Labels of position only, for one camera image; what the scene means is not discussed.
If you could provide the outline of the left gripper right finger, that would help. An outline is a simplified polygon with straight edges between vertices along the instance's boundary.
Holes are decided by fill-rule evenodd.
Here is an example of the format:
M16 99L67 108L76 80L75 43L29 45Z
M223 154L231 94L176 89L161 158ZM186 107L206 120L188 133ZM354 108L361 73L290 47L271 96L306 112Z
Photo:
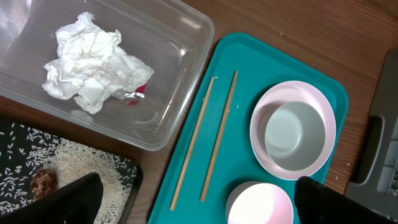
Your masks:
M307 176L295 183L294 203L301 224L394 224Z

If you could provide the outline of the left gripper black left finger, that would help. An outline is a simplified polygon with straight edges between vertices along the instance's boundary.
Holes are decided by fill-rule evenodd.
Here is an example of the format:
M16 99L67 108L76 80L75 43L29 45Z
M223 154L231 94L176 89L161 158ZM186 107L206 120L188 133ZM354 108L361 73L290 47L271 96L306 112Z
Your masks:
M32 204L1 217L1 223L93 224L101 206L100 175L89 173Z

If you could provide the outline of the brown food scrap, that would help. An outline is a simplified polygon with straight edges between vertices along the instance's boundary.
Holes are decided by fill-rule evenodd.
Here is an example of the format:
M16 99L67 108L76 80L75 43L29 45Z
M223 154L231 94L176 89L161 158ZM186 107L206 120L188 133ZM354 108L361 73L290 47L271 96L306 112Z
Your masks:
M54 170L39 169L30 182L30 191L33 193L33 201L37 201L54 193L58 189L58 179Z

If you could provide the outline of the small white dish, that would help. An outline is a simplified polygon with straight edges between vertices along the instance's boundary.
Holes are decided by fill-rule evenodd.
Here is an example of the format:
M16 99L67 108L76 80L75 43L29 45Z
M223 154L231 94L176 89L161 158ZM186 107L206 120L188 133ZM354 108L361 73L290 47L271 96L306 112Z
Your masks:
M290 197L279 186L248 181L228 196L225 216L228 224L292 224L294 208Z

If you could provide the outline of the pale green bowl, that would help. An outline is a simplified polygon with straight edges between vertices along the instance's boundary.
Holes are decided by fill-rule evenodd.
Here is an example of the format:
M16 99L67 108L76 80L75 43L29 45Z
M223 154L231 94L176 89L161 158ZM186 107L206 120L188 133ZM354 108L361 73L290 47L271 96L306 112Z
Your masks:
M264 134L269 157L281 168L298 171L311 166L325 145L325 125L315 108L293 101L277 108Z

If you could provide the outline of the red snack wrapper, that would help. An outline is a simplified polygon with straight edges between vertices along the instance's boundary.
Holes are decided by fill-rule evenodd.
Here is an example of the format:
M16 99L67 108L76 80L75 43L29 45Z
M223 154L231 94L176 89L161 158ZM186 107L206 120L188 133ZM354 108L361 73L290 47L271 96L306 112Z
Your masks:
M142 85L139 88L137 88L135 91L132 91L132 92L127 92L127 91L122 91L122 90L115 91L114 93L111 94L111 96L116 99L123 100L129 106L134 106L134 105L138 104L138 102L140 102L141 100L144 99L145 89L146 89L146 85Z

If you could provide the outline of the wooden chopstick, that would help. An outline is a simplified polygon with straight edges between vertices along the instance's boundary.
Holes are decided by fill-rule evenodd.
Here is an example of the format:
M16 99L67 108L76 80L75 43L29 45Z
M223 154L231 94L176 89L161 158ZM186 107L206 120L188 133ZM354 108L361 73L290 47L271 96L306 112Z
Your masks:
M225 103L225 106L224 106L223 115L221 117L220 125L219 125L217 136L216 136L215 145L214 145L214 148L213 148L213 152L212 152L210 163L209 163L208 170L207 170L207 173L206 173L205 181L204 181L203 188L202 188L202 191L201 191L201 195L200 195L200 201L201 202L205 201L206 195L207 195L207 192L208 192L208 189L209 189L209 186L210 186L211 176L212 176L212 173L213 173L213 170L214 170L214 166L215 166L216 158L217 158L217 155L218 155L219 147L220 147L220 144L221 144L221 139L222 139L222 136L223 136L223 132L224 132L224 128L225 128L225 125L226 125L226 121L228 119L229 108L231 106L231 102L232 102L232 99L233 99L233 94L234 94L234 89L235 89L235 86L236 86L237 77L238 77L238 71L235 71L234 72L234 76L233 76L233 80L231 82L231 86L229 88L228 97L227 97L227 100L226 100L226 103Z
M185 177L185 174L186 174L186 171L187 171L187 167L188 167L188 164L190 162L190 158L191 158L191 155L192 155L192 151L193 151L195 142L197 140L198 131L199 131L199 128L201 126L201 122L202 122L203 116L205 114L206 106L208 104L208 100L209 100L209 97L210 97L210 94L211 94L211 91L212 91L212 88L213 88L214 79L215 78L212 77L211 80L210 80L210 83L208 85L208 89L206 91L205 97L203 99L203 103L202 103L201 108L200 108L200 112L199 112L197 121L195 123L193 134L192 134L192 137L190 139L190 144L188 146L187 153L186 153L186 156L184 158L183 166L181 168L180 175L178 177L178 182L177 182L177 185L176 185L176 188L175 188L175 191L174 191L174 195L173 195L173 198L172 198L172 201L171 201L171 204L170 204L170 210L171 211L175 210L175 207L176 207L176 204L177 204L178 196L179 196L180 190L182 188L182 184L183 184L183 180L184 180L184 177Z

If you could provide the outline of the white napkin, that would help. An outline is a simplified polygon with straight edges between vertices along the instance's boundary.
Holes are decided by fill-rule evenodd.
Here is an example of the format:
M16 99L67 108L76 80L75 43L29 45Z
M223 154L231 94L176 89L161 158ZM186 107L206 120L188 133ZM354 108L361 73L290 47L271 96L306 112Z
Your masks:
M56 31L57 59L45 64L42 88L60 100L74 99L82 110L95 114L118 90L132 92L145 85L154 70L119 44L120 31L106 32L83 12L75 23Z

